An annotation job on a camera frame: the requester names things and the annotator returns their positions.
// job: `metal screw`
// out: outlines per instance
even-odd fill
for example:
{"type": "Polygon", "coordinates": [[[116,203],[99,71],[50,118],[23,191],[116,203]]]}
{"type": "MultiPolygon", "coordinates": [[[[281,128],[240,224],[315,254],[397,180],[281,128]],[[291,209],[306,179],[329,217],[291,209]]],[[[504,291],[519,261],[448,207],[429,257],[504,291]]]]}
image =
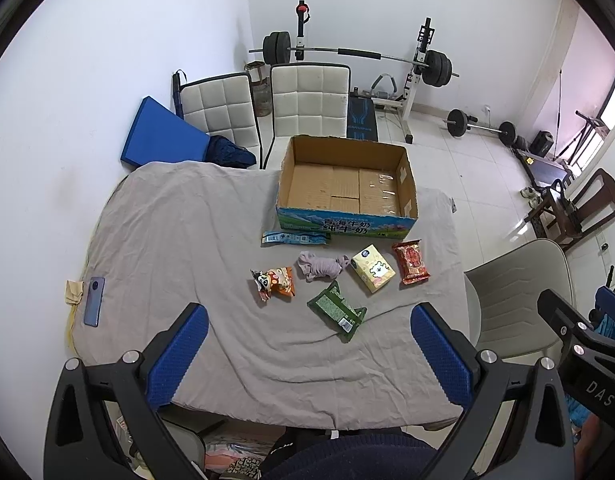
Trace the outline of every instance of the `metal screw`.
{"type": "Polygon", "coordinates": [[[80,361],[76,357],[72,357],[65,362],[66,370],[76,370],[78,368],[80,361]]]}
{"type": "Polygon", "coordinates": [[[483,350],[481,352],[481,359],[486,363],[492,364],[498,359],[498,356],[492,350],[483,350]]]}
{"type": "Polygon", "coordinates": [[[545,370],[551,370],[554,368],[554,361],[549,357],[543,357],[541,358],[541,366],[545,368],[545,370]]]}
{"type": "Polygon", "coordinates": [[[138,361],[140,354],[136,350],[128,350],[123,354],[123,361],[127,364],[132,364],[138,361]]]}

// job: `barbell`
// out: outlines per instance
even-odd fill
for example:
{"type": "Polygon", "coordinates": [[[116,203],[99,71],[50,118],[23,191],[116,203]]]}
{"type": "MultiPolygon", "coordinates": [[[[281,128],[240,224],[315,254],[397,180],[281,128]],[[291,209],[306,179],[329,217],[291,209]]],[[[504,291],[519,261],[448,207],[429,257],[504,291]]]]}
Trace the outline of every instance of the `barbell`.
{"type": "Polygon", "coordinates": [[[386,56],[379,52],[370,52],[367,50],[356,50],[354,48],[324,48],[324,47],[308,47],[308,46],[292,46],[289,32],[272,32],[269,36],[265,36],[263,40],[263,48],[255,48],[249,52],[262,52],[263,60],[269,65],[287,64],[290,61],[291,52],[293,50],[305,52],[335,52],[340,56],[358,56],[368,57],[370,59],[392,59],[401,61],[409,65],[420,66],[423,70],[423,82],[427,85],[441,87],[449,83],[452,76],[459,77],[459,74],[452,72],[452,62],[442,52],[428,50],[425,53],[425,62],[417,60],[403,59],[402,57],[386,56]]]}
{"type": "Polygon", "coordinates": [[[478,128],[479,130],[487,130],[488,132],[498,134],[499,139],[505,146],[511,146],[516,141],[516,127],[510,121],[502,122],[498,130],[479,126],[475,124],[477,121],[476,117],[467,115],[464,111],[455,108],[449,113],[447,120],[443,122],[447,124],[447,131],[452,137],[462,137],[469,129],[478,128]]]}

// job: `bucket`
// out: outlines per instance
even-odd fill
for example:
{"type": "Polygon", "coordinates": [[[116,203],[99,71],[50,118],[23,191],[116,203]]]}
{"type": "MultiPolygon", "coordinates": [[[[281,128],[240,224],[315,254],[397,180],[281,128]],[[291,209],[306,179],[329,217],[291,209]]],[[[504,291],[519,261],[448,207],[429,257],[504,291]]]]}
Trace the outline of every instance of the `bucket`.
{"type": "Polygon", "coordinates": [[[245,65],[246,72],[252,80],[254,96],[254,113],[257,117],[271,114],[271,85],[268,68],[263,61],[252,61],[245,65]]]}

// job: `pink wall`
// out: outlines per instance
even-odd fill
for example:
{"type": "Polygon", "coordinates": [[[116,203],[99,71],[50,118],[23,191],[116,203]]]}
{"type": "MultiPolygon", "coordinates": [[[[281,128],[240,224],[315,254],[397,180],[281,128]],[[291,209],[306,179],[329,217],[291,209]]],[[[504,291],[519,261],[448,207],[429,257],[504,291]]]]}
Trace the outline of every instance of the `pink wall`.
{"type": "MultiPolygon", "coordinates": [[[[590,17],[581,9],[565,61],[561,101],[561,127],[557,153],[574,138],[585,121],[574,112],[596,117],[615,78],[615,53],[590,17]]],[[[556,140],[558,79],[534,123],[533,136],[540,130],[556,140]]]]}

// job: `smartphone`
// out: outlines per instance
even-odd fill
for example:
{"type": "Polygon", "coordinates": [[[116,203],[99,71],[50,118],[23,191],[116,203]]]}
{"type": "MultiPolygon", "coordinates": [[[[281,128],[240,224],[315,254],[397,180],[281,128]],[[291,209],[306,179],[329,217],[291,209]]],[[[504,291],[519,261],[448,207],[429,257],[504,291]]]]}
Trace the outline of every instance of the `smartphone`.
{"type": "Polygon", "coordinates": [[[87,290],[87,301],[85,302],[85,315],[83,321],[88,326],[98,326],[98,316],[100,315],[100,302],[103,298],[103,287],[105,278],[92,278],[87,290]]]}

